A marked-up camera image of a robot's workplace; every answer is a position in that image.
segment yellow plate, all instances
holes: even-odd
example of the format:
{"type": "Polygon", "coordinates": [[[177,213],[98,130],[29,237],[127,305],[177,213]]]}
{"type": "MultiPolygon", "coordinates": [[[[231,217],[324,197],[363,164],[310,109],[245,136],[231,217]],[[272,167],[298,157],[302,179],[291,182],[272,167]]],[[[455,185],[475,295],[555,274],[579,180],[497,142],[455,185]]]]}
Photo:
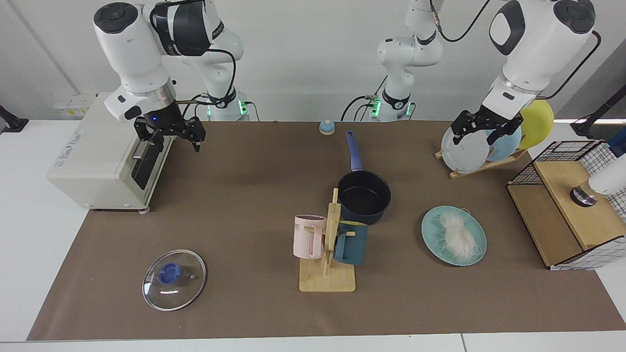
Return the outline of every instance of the yellow plate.
{"type": "Polygon", "coordinates": [[[522,139],[520,149],[532,148],[543,142],[552,131],[554,112],[545,100],[535,100],[520,111],[524,122],[521,123],[522,139]]]}

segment pink mug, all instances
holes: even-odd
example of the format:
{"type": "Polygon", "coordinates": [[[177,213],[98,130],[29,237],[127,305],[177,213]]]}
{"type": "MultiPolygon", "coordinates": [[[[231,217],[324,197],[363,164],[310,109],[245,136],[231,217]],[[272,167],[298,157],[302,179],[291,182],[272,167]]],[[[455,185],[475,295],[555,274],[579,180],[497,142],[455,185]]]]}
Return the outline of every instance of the pink mug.
{"type": "Polygon", "coordinates": [[[326,218],[318,215],[297,215],[294,226],[294,255],[303,259],[319,259],[324,253],[326,218]]]}

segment white table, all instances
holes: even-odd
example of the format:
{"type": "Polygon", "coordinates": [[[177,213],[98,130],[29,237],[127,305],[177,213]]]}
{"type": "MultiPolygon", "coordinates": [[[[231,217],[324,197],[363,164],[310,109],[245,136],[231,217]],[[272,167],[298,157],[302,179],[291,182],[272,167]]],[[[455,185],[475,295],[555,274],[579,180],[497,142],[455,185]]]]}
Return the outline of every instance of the white table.
{"type": "MultiPolygon", "coordinates": [[[[52,286],[87,210],[46,180],[46,172],[79,122],[31,121],[0,135],[0,351],[623,351],[626,332],[447,334],[334,338],[166,341],[23,342],[52,286]]],[[[567,125],[548,138],[576,140],[567,125]]],[[[531,150],[535,156],[544,145],[531,150]]],[[[598,271],[626,316],[626,261],[598,271]]]]}

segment glass pot lid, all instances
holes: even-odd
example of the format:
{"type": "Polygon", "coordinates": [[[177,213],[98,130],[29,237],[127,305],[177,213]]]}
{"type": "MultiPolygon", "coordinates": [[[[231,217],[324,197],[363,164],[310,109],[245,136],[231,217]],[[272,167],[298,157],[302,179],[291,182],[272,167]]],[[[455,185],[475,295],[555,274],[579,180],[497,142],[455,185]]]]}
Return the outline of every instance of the glass pot lid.
{"type": "Polygon", "coordinates": [[[206,278],[207,268],[198,254],[185,249],[171,251],[148,269],[143,298],[158,311],[175,311],[198,297],[206,278]]]}

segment electrical outlet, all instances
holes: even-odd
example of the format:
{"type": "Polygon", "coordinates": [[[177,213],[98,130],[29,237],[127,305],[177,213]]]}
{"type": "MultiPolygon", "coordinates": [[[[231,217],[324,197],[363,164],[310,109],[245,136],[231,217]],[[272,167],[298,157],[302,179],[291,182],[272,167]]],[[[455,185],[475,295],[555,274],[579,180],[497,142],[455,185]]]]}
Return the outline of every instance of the electrical outlet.
{"type": "Polygon", "coordinates": [[[60,118],[80,119],[87,114],[98,94],[79,94],[57,96],[54,110],[60,118]]]}

